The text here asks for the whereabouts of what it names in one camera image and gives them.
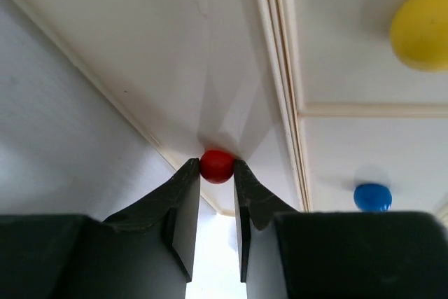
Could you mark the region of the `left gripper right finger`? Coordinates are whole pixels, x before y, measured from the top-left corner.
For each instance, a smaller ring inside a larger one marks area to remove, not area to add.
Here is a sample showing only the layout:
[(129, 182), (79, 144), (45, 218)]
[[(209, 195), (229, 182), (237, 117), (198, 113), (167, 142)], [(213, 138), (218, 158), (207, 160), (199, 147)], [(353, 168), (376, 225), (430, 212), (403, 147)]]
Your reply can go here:
[(249, 298), (446, 298), (447, 229), (432, 215), (307, 213), (234, 162), (240, 279)]

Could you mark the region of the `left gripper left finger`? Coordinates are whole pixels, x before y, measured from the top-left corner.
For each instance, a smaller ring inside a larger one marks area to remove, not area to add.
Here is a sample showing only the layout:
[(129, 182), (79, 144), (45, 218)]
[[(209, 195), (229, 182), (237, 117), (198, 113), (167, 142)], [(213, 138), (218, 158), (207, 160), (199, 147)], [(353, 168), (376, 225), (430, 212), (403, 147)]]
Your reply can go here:
[(193, 277), (200, 162), (97, 221), (1, 217), (2, 298), (184, 298)]

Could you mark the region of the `cream drawer cabinet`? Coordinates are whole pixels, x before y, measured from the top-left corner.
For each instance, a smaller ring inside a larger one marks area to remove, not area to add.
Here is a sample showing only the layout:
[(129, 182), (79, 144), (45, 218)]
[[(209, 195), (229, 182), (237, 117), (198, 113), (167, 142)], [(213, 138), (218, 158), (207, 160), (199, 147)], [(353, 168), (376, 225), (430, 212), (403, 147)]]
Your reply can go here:
[(447, 73), (389, 41), (404, 0), (12, 0), (172, 166), (247, 161), (303, 211), (447, 206)]

